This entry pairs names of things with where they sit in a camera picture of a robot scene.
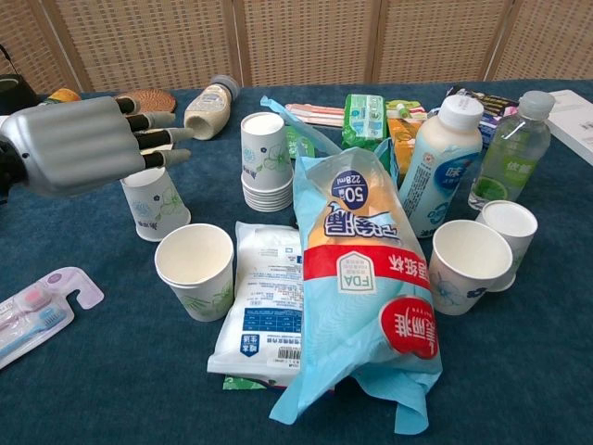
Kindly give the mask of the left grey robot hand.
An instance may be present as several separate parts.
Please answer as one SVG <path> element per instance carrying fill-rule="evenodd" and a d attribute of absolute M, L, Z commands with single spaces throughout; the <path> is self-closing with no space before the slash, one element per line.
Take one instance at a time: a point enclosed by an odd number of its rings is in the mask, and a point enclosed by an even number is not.
<path fill-rule="evenodd" d="M 76 196 L 131 174 L 189 160 L 174 114 L 139 110 L 131 97 L 101 96 L 25 108 L 1 124 L 1 201 L 23 184 L 46 197 Z"/>

